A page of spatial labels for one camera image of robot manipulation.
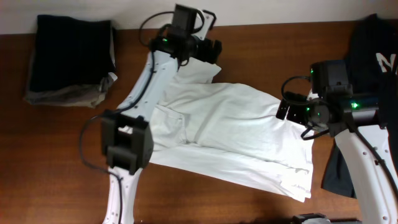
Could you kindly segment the white t-shirt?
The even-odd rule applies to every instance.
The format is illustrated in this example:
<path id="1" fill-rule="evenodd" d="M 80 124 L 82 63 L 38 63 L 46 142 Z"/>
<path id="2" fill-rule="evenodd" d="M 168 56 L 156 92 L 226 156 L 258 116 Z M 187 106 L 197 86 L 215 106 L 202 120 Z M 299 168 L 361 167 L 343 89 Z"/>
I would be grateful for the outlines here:
<path id="1" fill-rule="evenodd" d="M 311 141 L 276 118 L 280 101 L 240 83 L 215 83 L 220 67 L 191 60 L 173 77 L 150 121 L 151 163 L 285 195 L 311 196 Z"/>

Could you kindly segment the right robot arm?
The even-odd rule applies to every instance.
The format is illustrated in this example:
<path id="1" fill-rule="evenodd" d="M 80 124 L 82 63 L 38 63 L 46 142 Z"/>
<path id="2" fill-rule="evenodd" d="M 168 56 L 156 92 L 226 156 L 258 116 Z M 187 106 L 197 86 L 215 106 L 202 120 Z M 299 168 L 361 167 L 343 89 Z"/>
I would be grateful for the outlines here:
<path id="1" fill-rule="evenodd" d="M 397 173 L 387 129 L 379 122 L 378 98 L 349 91 L 282 92 L 277 118 L 334 138 L 348 167 L 363 223 L 397 223 Z"/>

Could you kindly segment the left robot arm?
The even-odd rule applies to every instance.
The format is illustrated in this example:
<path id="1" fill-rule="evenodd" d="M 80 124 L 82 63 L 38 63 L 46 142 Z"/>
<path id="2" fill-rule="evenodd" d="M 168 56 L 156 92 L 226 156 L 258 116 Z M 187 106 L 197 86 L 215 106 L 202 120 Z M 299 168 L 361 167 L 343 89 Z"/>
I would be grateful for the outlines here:
<path id="1" fill-rule="evenodd" d="M 154 150 L 149 121 L 171 79 L 191 58 L 214 64 L 221 51 L 221 41 L 195 35 L 157 37 L 150 43 L 146 65 L 130 94 L 101 117 L 101 150 L 109 173 L 105 223 L 134 221 L 138 181 Z"/>

